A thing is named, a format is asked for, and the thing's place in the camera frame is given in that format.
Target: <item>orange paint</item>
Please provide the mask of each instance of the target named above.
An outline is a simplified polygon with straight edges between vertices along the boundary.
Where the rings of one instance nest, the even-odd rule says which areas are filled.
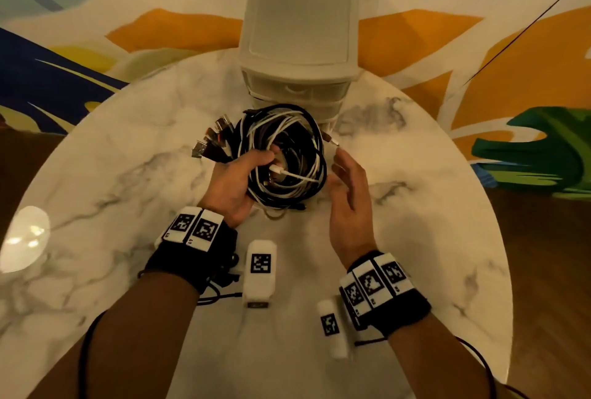
[[[432,54],[482,18],[408,10],[359,22],[359,66],[384,77]]]
[[[476,138],[488,139],[490,141],[509,142],[513,139],[513,132],[508,130],[484,131],[474,135],[455,138],[453,141],[456,143],[457,148],[460,149],[460,152],[462,152],[462,155],[465,156],[467,160],[473,160],[477,158],[476,156],[472,155],[472,146],[474,145],[474,142],[476,142]]]
[[[452,128],[517,116],[533,106],[591,108],[589,24],[591,6],[533,24],[470,82]],[[484,60],[500,49],[492,47]]]
[[[452,71],[448,71],[426,82],[404,88],[402,91],[422,106],[433,119],[437,119],[451,75]]]
[[[237,47],[241,29],[242,20],[157,8],[111,31],[107,38],[127,52],[163,47],[210,52]]]

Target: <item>wrist strap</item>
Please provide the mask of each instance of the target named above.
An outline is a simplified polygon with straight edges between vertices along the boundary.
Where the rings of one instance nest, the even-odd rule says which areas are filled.
[[[376,250],[361,256],[340,285],[351,319],[361,326],[373,326],[386,338],[431,311],[429,301],[414,288],[390,253]]]
[[[180,276],[203,294],[212,277],[230,268],[238,232],[223,216],[187,206],[162,235],[162,241],[138,277],[150,271]]]

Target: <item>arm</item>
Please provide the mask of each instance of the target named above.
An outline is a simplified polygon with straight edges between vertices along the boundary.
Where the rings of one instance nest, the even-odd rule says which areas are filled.
[[[330,242],[345,269],[377,248],[373,237],[372,201],[363,168],[338,149],[329,175],[332,200]],[[484,367],[429,313],[387,336],[417,399],[488,398]],[[509,398],[497,384],[497,397]]]
[[[246,195],[248,174],[269,164],[273,152],[252,150],[228,164],[217,164],[199,206],[224,216],[236,227],[253,201]],[[100,320],[92,336],[87,394],[92,398],[164,399],[195,311],[199,292],[185,279],[146,273]],[[33,390],[29,399],[78,397],[79,340]]]

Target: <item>marble tabletop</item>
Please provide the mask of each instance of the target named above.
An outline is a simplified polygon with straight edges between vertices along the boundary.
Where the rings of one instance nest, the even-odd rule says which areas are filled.
[[[132,83],[57,147],[19,206],[47,212],[46,250],[29,268],[0,274],[3,397],[26,397],[129,288],[158,233],[207,187],[213,164],[191,158],[193,144],[220,115],[236,121],[250,105],[236,50],[202,54]],[[380,249],[506,380],[511,278],[469,164],[424,110],[367,72],[351,85],[333,134],[366,168]],[[169,398],[412,396],[386,344],[357,348],[350,361],[330,358],[316,304],[338,293],[344,269],[329,243],[326,193],[312,203],[279,221],[253,209],[239,227],[239,254],[253,239],[277,243],[272,305],[244,309],[228,298],[196,308]]]

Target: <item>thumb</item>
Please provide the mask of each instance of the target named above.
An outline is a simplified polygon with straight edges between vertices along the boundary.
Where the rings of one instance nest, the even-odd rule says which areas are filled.
[[[344,183],[335,174],[329,173],[326,184],[329,187],[330,200],[332,201],[332,212],[350,211],[351,207],[347,200],[348,191]]]
[[[255,167],[269,164],[275,159],[275,154],[271,150],[249,150],[236,160],[236,166],[244,173],[250,173]]]

